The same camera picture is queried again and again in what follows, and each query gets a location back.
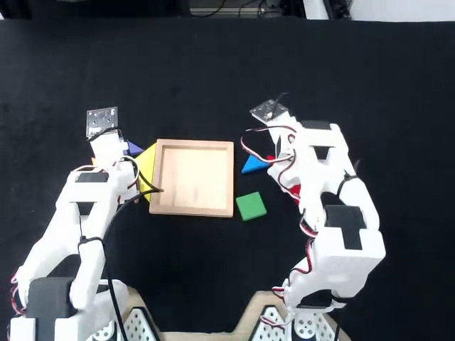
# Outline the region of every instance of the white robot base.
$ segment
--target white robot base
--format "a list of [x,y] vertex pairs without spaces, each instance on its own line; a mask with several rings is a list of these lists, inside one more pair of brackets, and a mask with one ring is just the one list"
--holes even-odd
[[[267,305],[262,316],[274,323],[284,323],[274,305]],[[334,341],[335,332],[320,313],[298,313],[284,329],[273,328],[258,319],[249,341]]]
[[[159,341],[157,332],[150,319],[147,318],[147,312],[141,307],[131,310],[123,326],[127,332],[128,341]],[[119,328],[112,321],[107,327],[89,337],[87,341],[123,341],[123,338]]]

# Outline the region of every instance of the purple piece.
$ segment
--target purple piece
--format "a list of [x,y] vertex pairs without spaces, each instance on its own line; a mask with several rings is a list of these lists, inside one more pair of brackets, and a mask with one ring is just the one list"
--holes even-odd
[[133,144],[131,141],[128,141],[128,147],[131,155],[139,155],[144,151],[141,147],[137,146],[136,144]]

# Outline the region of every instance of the blue triangle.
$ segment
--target blue triangle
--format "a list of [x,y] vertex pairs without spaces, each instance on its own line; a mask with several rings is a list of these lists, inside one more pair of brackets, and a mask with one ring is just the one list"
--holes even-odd
[[131,141],[128,141],[128,147],[129,152],[132,155],[138,155],[144,151],[141,147],[137,146],[136,144],[133,144]]
[[253,155],[250,155],[246,164],[243,166],[242,174],[256,171],[261,168],[267,168],[269,166],[270,166],[269,163],[262,162],[261,160],[255,158]]

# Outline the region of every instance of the wooden base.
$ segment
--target wooden base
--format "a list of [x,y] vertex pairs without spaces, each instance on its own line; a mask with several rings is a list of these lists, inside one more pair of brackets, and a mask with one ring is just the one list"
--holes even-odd
[[[129,291],[129,301],[127,306],[127,312],[123,315],[123,318],[126,319],[129,311],[133,307],[144,307],[144,301],[139,293],[128,287]],[[248,340],[252,331],[255,328],[257,319],[262,312],[262,309],[265,305],[275,305],[280,313],[280,315],[286,317],[286,308],[284,307],[283,302],[278,299],[270,291],[258,291],[253,295],[250,303],[248,303],[247,308],[245,309],[242,317],[240,318],[237,327],[235,327],[233,332],[214,332],[214,333],[205,333],[205,332],[160,332],[158,327],[154,323],[154,327],[159,334],[161,341],[245,341]],[[149,317],[152,321],[153,318],[149,312]],[[336,329],[336,323],[333,319],[324,314],[328,324],[332,327],[333,330]],[[350,341],[349,336],[344,333],[343,330],[340,331],[340,341]]]

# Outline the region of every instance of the wall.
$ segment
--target wall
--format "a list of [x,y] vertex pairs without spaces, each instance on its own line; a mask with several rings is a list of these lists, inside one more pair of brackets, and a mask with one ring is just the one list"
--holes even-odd
[[453,21],[454,0],[353,0],[350,13],[366,21]]

